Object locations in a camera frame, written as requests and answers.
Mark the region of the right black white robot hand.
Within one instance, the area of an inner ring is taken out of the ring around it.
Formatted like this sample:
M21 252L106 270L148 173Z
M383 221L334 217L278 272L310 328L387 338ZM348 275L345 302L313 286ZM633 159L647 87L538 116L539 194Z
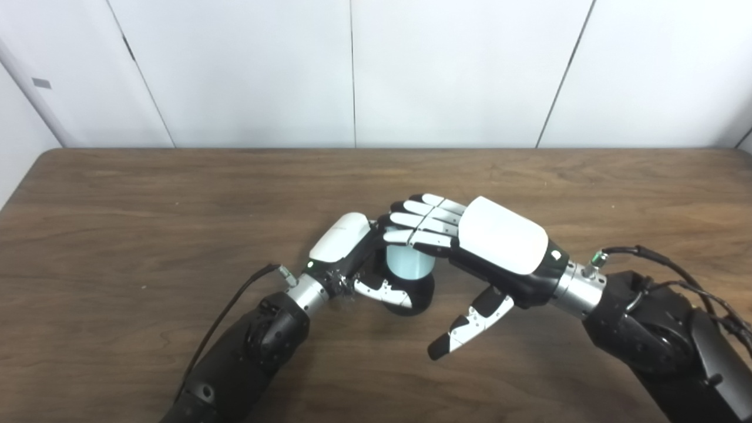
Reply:
M553 300L569 265L567 252L543 227L483 196L464 206L418 194L393 203L378 224L389 246L445 258L488 284L467 313L430 343L433 361L469 343L513 307L543 306Z

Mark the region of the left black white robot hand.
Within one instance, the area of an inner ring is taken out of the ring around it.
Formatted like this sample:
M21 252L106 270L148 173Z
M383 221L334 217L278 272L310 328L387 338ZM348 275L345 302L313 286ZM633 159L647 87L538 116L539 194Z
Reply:
M303 273L330 299L360 294L405 310L414 307L408 292L387 278L383 234L362 213L342 215L324 233L309 252Z

